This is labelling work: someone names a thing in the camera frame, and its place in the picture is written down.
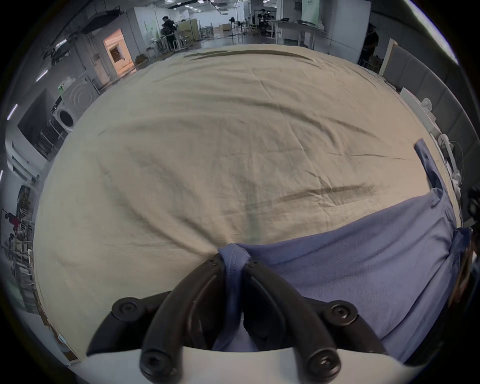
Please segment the washing machine door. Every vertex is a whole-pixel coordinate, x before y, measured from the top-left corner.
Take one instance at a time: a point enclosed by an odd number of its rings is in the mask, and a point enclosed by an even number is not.
[[[70,132],[73,130],[75,121],[73,120],[73,117],[71,116],[69,111],[60,108],[57,112],[57,117],[64,129]]]

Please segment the gray partition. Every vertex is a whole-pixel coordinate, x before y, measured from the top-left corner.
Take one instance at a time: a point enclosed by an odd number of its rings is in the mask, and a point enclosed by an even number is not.
[[[455,160],[463,172],[461,185],[463,219],[469,218],[466,212],[468,190],[480,186],[480,141],[466,112],[454,94],[425,64],[415,56],[392,45],[392,51],[382,76],[398,91],[408,89],[420,101],[428,97],[432,102],[432,113],[437,125],[454,141]]]

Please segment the doorway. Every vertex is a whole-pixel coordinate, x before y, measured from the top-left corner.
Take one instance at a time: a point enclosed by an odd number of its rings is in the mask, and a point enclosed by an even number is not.
[[[125,44],[121,29],[107,37],[103,41],[103,45],[119,77],[129,73],[134,68],[134,63],[127,44]]]

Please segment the ceiling light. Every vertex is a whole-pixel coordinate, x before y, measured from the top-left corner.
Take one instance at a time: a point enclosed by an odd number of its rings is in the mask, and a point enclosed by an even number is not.
[[[67,42],[67,39],[62,40],[55,46],[55,48],[59,48],[61,45],[65,44],[66,42]]]
[[[45,69],[41,74],[40,76],[38,76],[35,80],[35,82],[37,82],[38,80],[40,80],[43,76],[45,76],[48,72],[48,69]]]
[[[12,108],[12,110],[10,111],[10,113],[8,114],[7,116],[7,120],[10,120],[10,117],[12,117],[13,113],[15,112],[15,110],[17,109],[18,107],[18,104],[15,104]]]

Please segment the washing machine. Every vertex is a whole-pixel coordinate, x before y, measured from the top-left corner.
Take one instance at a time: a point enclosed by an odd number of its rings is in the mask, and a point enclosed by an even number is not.
[[[63,91],[53,116],[66,131],[71,132],[80,116],[98,96],[98,91],[84,72]]]
[[[78,120],[73,114],[72,110],[67,107],[63,100],[58,103],[57,107],[53,111],[53,117],[67,132],[71,132],[73,130]]]

